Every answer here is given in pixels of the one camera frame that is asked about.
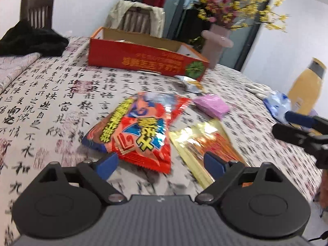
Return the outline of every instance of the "black cable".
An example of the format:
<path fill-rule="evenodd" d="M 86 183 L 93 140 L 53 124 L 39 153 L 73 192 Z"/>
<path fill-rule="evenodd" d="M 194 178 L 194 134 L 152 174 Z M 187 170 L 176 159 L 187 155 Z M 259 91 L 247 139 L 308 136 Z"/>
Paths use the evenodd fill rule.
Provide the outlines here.
<path fill-rule="evenodd" d="M 318 237 L 318 238 L 312 238 L 312 239 L 310 239 L 308 241 L 314 241 L 314 240 L 319 240 L 319 239 L 327 239 L 327 238 L 328 238 L 328 230 L 325 231 L 324 233 L 322 233 L 320 237 Z"/>

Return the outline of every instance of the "dark brown chair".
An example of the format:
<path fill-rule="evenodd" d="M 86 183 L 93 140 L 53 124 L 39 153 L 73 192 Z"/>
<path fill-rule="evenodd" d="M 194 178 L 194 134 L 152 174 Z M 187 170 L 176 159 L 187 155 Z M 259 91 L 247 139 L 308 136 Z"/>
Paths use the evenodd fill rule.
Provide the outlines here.
<path fill-rule="evenodd" d="M 34 28 L 52 28 L 54 0 L 21 0 L 20 20 L 27 19 Z"/>
<path fill-rule="evenodd" d="M 130 7 L 123 16 L 118 29 L 150 34 L 150 10 Z"/>

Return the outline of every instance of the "box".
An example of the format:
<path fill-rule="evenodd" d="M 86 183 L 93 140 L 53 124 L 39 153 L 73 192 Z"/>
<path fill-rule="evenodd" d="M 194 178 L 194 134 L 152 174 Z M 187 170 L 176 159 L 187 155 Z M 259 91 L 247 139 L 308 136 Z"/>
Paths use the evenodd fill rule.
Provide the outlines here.
<path fill-rule="evenodd" d="M 183 42 L 101 27 L 90 39 L 89 65 L 201 80 L 209 61 Z"/>

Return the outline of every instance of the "orange bottle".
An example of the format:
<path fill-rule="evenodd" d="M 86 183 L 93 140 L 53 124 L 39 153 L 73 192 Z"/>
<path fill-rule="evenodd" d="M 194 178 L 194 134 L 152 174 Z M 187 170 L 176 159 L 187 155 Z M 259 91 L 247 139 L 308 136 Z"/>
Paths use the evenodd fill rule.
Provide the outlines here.
<path fill-rule="evenodd" d="M 288 93 L 292 111 L 309 115 L 319 98 L 325 71 L 326 66 L 318 59 L 313 58 L 310 66 L 295 80 Z"/>

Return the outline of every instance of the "pink wrapper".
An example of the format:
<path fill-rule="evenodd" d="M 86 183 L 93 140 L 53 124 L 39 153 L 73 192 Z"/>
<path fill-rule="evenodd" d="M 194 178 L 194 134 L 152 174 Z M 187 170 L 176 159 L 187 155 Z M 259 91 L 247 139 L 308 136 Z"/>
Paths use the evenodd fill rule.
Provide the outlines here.
<path fill-rule="evenodd" d="M 230 107 L 217 95 L 206 94 L 194 100 L 196 106 L 211 117 L 222 119 Z"/>

